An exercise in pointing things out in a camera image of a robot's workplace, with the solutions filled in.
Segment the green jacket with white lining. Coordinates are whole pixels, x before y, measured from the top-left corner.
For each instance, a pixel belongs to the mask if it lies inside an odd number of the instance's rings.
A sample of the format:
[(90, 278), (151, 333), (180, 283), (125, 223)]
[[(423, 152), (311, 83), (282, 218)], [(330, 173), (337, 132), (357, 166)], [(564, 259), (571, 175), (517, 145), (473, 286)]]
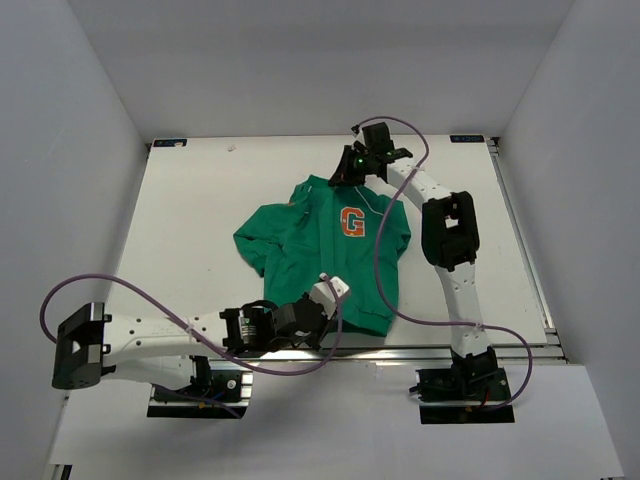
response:
[(309, 176), (285, 203), (267, 204), (234, 233), (238, 253), (278, 305), (298, 299), (320, 274), (351, 289), (345, 330), (384, 337), (399, 299), (399, 261), (411, 240), (401, 201), (365, 186), (332, 188)]

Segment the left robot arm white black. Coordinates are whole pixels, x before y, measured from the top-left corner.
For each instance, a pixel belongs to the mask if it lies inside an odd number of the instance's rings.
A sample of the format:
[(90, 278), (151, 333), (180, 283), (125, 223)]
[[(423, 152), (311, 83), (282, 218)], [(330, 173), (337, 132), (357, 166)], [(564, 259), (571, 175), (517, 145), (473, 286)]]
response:
[(317, 350), (337, 309), (335, 295), (320, 284), (293, 303), (258, 300), (186, 318), (118, 316), (102, 302), (87, 303), (58, 326), (52, 386), (85, 389), (107, 375), (136, 372), (143, 383), (199, 399), (210, 390), (211, 374), (195, 364), (164, 367), (162, 358), (218, 354), (246, 362), (301, 345)]

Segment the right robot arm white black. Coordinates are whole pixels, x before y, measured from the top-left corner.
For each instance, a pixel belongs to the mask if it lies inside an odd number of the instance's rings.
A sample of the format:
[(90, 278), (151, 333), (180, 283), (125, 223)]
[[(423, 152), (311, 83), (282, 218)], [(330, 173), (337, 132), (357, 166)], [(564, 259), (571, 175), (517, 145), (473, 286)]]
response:
[(430, 177), (422, 168), (425, 158), (411, 163), (413, 154), (394, 145), (380, 117), (355, 125), (352, 132), (355, 140), (344, 147), (329, 185), (355, 187), (375, 176), (396, 189), (393, 200), (403, 195), (419, 210), (422, 252), (440, 279), (448, 310), (452, 388), (463, 398), (475, 398), (498, 366), (475, 284), (480, 239), (473, 198)]

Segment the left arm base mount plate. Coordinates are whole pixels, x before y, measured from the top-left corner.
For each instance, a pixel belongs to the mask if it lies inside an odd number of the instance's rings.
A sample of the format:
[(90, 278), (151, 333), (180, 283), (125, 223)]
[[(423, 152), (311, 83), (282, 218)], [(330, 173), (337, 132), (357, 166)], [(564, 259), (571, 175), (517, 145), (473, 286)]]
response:
[(178, 389), (152, 388), (148, 418), (240, 420), (253, 387), (253, 373), (232, 364), (212, 365), (205, 357), (191, 357), (189, 382)]

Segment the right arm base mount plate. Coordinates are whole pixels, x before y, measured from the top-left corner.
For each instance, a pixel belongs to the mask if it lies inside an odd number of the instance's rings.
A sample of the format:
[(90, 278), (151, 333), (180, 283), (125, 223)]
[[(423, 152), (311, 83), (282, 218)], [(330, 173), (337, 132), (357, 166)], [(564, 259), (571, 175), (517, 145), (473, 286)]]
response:
[(423, 425), (513, 424), (513, 407), (497, 406), (511, 398), (506, 372), (464, 386), (451, 369), (420, 369), (408, 390), (419, 405)]

